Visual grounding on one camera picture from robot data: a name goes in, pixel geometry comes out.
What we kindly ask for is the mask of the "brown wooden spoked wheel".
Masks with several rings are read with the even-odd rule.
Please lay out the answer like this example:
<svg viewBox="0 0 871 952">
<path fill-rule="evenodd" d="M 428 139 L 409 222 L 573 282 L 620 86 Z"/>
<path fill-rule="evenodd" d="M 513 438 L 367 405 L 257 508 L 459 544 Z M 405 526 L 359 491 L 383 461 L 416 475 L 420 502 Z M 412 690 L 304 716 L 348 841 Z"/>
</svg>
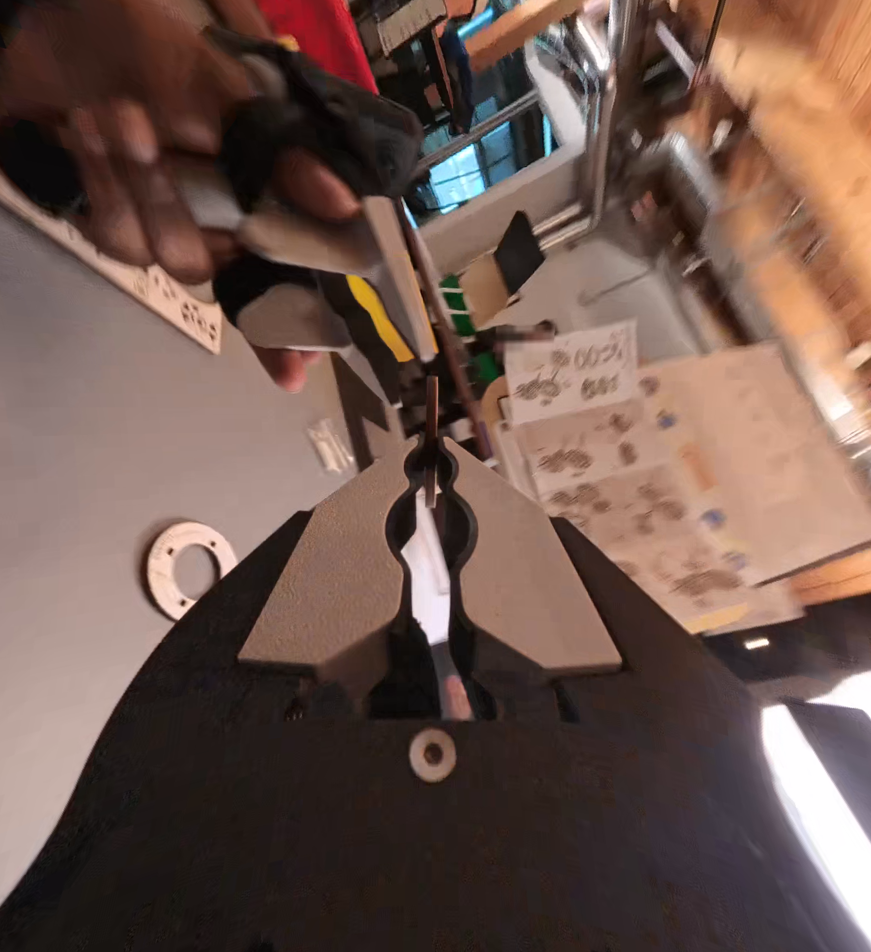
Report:
<svg viewBox="0 0 871 952">
<path fill-rule="evenodd" d="M 426 421 L 422 446 L 422 473 L 425 506 L 434 509 L 438 493 L 438 459 L 439 459 L 439 381 L 431 374 L 426 381 Z"/>
</svg>

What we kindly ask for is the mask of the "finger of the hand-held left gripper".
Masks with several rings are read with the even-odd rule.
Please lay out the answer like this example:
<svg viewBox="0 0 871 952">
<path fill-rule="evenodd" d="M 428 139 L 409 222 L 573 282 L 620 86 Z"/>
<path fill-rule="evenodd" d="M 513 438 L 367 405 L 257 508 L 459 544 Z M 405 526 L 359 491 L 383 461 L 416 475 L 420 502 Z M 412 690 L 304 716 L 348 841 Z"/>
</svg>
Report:
<svg viewBox="0 0 871 952">
<path fill-rule="evenodd" d="M 276 285 L 245 305 L 236 327 L 253 347 L 273 351 L 348 351 L 353 340 L 320 288 Z"/>
<path fill-rule="evenodd" d="M 370 196 L 341 223 L 306 217 L 266 201 L 240 223 L 240 242 L 276 264 L 363 278 L 412 354 L 430 362 L 436 343 L 393 200 Z"/>
</svg>

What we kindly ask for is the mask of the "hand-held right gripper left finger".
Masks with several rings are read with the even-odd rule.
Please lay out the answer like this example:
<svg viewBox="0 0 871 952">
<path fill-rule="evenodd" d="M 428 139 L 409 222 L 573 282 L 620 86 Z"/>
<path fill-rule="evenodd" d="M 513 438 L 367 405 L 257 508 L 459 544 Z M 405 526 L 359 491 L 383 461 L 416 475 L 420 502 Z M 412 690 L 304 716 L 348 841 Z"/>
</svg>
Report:
<svg viewBox="0 0 871 952">
<path fill-rule="evenodd" d="M 381 684 L 427 684 L 427 639 L 412 611 L 405 548 L 417 530 L 414 465 L 405 440 L 309 513 L 237 660 L 355 700 Z"/>
</svg>

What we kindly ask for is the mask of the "large instruction sheet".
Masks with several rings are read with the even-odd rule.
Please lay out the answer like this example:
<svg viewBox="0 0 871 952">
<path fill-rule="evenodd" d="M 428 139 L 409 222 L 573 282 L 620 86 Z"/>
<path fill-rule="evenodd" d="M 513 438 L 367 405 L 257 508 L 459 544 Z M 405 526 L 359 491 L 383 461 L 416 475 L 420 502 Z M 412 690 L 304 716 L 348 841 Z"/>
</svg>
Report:
<svg viewBox="0 0 871 952">
<path fill-rule="evenodd" d="M 774 345 L 637 368 L 633 399 L 515 425 L 527 476 L 692 634 L 871 545 L 871 491 Z"/>
</svg>

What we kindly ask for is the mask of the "grey desk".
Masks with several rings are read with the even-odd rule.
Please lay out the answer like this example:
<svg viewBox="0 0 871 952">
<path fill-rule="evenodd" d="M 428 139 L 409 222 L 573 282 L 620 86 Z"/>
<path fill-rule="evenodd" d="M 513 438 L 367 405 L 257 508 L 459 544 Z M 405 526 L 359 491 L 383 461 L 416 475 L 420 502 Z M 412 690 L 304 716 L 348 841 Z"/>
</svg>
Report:
<svg viewBox="0 0 871 952">
<path fill-rule="evenodd" d="M 0 906 L 172 626 L 147 550 L 181 521 L 239 558 L 330 495 L 329 355 L 297 394 L 239 332 L 207 351 L 0 203 Z"/>
</svg>

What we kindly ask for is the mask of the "black desk mat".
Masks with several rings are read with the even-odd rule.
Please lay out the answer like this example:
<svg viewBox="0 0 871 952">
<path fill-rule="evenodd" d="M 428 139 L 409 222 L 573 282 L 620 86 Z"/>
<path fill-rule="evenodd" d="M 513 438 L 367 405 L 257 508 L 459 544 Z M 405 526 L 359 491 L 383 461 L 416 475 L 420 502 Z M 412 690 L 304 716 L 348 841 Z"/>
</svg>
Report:
<svg viewBox="0 0 871 952">
<path fill-rule="evenodd" d="M 373 389 L 366 383 L 347 357 L 336 353 L 331 357 L 351 452 L 357 470 L 362 472 L 375 460 L 368 423 L 390 433 L 388 411 L 401 404 L 399 363 L 376 329 L 370 311 L 357 302 L 346 276 L 327 271 L 317 276 L 331 312 L 343 320 L 355 355 L 368 364 L 370 378 L 378 386 Z"/>
</svg>

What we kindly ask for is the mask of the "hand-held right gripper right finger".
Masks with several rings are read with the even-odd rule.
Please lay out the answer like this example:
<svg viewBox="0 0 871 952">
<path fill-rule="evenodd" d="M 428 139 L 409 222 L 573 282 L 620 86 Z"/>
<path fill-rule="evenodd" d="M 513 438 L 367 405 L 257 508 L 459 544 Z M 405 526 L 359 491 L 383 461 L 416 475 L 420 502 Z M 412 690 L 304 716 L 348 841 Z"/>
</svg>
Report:
<svg viewBox="0 0 871 952">
<path fill-rule="evenodd" d="M 614 672 L 621 655 L 543 508 L 452 439 L 446 500 L 463 515 L 456 606 L 546 678 Z"/>
</svg>

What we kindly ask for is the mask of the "small instruction sheet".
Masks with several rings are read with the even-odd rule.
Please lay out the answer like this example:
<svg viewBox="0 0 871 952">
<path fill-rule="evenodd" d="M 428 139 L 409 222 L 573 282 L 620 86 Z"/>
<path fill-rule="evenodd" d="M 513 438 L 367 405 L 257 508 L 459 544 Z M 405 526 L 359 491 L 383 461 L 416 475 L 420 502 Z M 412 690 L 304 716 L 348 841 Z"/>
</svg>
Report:
<svg viewBox="0 0 871 952">
<path fill-rule="evenodd" d="M 504 369 L 515 425 L 633 399 L 638 371 L 634 318 L 544 341 L 509 343 Z"/>
</svg>

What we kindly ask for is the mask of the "small clear plastic bag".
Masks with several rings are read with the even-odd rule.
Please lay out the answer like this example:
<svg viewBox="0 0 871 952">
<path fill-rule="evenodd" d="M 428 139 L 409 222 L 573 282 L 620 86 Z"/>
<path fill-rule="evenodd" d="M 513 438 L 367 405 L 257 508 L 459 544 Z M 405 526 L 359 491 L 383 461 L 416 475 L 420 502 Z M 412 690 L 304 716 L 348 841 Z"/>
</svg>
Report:
<svg viewBox="0 0 871 952">
<path fill-rule="evenodd" d="M 323 418 L 307 427 L 308 438 L 323 470 L 332 474 L 352 472 L 355 458 L 333 420 Z"/>
</svg>

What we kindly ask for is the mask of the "laser-cut wooden puzzle sheet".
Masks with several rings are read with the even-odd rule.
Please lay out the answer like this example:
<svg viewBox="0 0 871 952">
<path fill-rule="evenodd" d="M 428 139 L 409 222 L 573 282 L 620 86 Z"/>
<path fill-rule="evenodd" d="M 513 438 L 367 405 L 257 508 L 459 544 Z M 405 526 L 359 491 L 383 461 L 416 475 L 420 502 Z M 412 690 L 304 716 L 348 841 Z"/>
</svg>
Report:
<svg viewBox="0 0 871 952">
<path fill-rule="evenodd" d="M 219 354 L 225 318 L 217 303 L 195 295 L 158 266 L 136 268 L 104 256 L 73 224 L 55 219 L 32 205 L 1 172 L 0 206 L 176 327 L 205 351 Z"/>
</svg>

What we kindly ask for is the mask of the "person's left hand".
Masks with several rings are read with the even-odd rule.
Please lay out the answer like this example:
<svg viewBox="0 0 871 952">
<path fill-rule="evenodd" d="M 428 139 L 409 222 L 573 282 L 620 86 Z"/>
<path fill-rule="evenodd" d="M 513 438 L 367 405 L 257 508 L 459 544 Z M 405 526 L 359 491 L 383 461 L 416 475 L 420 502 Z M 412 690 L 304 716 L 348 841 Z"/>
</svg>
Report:
<svg viewBox="0 0 871 952">
<path fill-rule="evenodd" d="M 196 17 L 269 39 L 254 2 L 0 2 L 0 130 L 23 123 L 70 156 L 86 199 L 77 225 L 121 263 L 200 285 L 237 256 L 204 230 L 169 160 L 212 160 L 222 121 L 251 98 L 246 68 Z"/>
</svg>

